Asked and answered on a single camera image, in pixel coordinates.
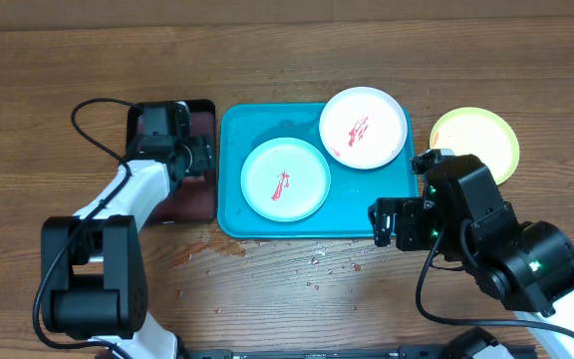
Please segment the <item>light blue plate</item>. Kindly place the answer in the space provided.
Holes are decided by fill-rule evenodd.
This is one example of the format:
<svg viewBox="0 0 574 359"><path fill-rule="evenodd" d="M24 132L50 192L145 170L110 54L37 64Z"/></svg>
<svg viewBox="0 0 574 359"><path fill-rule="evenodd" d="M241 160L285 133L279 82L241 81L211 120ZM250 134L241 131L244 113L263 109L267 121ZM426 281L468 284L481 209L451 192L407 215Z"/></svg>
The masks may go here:
<svg viewBox="0 0 574 359"><path fill-rule="evenodd" d="M241 190L261 216L293 222L317 211L331 189L322 153L296 138L277 138L256 147L243 163Z"/></svg>

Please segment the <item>yellow-green plate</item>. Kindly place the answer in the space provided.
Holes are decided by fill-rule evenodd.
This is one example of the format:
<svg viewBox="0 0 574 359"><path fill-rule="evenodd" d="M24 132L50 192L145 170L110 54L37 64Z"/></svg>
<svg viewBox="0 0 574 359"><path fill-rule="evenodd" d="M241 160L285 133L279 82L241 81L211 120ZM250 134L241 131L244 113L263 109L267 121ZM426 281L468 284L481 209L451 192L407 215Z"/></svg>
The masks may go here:
<svg viewBox="0 0 574 359"><path fill-rule="evenodd" d="M451 110L433 125L431 149L451 150L457 156L475 155L491 171L496 184L516 171L520 147L512 128L496 113L476 107Z"/></svg>

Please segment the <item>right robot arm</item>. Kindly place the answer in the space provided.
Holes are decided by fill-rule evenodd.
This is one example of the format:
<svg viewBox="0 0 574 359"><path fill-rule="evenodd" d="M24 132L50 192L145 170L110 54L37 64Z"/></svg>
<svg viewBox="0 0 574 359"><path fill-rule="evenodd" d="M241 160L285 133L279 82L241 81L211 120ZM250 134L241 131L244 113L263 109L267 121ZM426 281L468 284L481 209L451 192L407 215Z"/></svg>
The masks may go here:
<svg viewBox="0 0 574 359"><path fill-rule="evenodd" d="M519 222L476 156L430 150L411 160L417 197L380 197L368 209L376 246L428 252L419 280L442 255L458 262L512 319L426 319L452 326L524 327L553 358L574 358L574 244L546 222Z"/></svg>

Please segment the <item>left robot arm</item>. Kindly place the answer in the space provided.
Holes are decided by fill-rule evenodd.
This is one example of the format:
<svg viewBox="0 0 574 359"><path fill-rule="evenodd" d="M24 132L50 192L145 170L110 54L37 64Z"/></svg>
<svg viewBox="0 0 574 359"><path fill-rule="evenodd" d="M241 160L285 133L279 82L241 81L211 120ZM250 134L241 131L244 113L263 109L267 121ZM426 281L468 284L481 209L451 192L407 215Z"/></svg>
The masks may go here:
<svg viewBox="0 0 574 359"><path fill-rule="evenodd" d="M208 136L133 138L117 175L89 205L41 228L33 329L48 347L103 347L118 358L176 358L177 336L148 312L139 233L187 177L215 166Z"/></svg>

